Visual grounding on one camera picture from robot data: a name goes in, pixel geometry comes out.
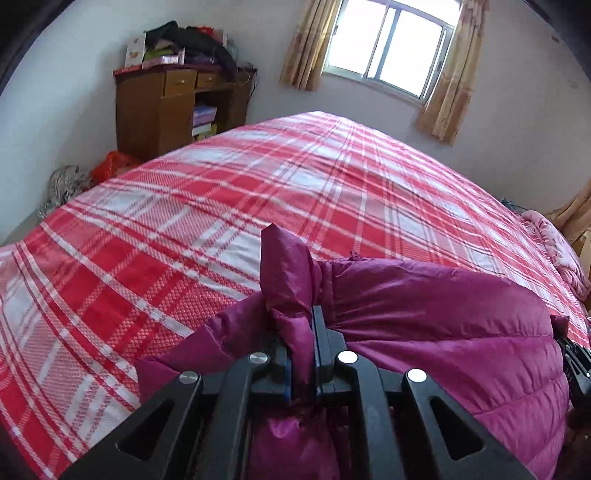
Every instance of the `magenta sleeping bag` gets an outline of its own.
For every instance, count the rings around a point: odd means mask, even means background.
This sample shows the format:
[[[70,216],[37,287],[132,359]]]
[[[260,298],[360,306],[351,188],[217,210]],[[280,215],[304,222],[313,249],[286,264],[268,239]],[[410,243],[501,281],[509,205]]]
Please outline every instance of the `magenta sleeping bag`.
[[[348,348],[381,368],[421,368],[540,480],[553,477],[569,388],[550,314],[512,281],[415,261],[318,262],[294,235],[262,232],[261,292],[211,318],[169,353],[137,364],[142,401],[179,372],[228,369],[269,323],[292,351],[295,380],[313,366],[311,306]],[[346,418],[301,400],[255,419],[250,478],[349,479]]]

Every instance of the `beige floral curtain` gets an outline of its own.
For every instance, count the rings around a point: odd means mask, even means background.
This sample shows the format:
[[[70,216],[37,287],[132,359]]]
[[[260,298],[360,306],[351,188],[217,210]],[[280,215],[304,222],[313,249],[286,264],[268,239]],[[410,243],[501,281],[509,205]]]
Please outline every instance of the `beige floral curtain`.
[[[575,243],[591,227],[591,179],[574,199],[546,217],[570,244]]]
[[[431,98],[417,128],[453,145],[472,97],[488,0],[463,0],[460,20]]]
[[[291,41],[281,83],[316,90],[342,0],[311,0]]]

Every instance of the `red plastic bag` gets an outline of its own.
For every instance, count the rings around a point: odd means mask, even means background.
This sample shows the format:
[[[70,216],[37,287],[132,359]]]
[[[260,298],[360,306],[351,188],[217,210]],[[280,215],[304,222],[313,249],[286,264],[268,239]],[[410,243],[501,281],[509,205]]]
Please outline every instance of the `red plastic bag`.
[[[129,171],[140,164],[141,162],[137,158],[115,150],[107,154],[107,158],[104,162],[96,167],[90,173],[90,176],[92,177],[94,184],[98,185],[105,180],[123,175],[126,171]]]

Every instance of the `black clamp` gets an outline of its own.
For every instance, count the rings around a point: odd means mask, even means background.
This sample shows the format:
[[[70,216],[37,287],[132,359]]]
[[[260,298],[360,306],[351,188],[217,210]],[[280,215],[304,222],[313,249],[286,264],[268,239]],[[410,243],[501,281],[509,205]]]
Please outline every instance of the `black clamp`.
[[[567,337],[556,334],[564,358],[564,373],[569,381],[573,407],[591,410],[591,352]]]
[[[347,350],[317,306],[313,330],[316,401],[348,408],[354,480],[535,478],[424,371],[397,374]],[[246,479],[251,407],[291,397],[287,348],[276,340],[267,352],[180,374],[60,479]]]
[[[313,329],[317,400],[348,407],[355,480],[535,478],[423,370],[397,374],[348,351],[316,306]]]

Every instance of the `wooden drawer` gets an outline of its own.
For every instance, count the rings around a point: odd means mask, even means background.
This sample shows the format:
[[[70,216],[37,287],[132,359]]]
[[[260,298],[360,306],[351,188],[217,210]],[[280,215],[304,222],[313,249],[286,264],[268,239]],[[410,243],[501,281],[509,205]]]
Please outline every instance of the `wooden drawer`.
[[[197,88],[213,87],[221,83],[219,73],[201,72],[197,75]]]
[[[197,72],[193,70],[171,70],[170,72],[166,72],[164,96],[171,97],[193,93],[196,78]]]

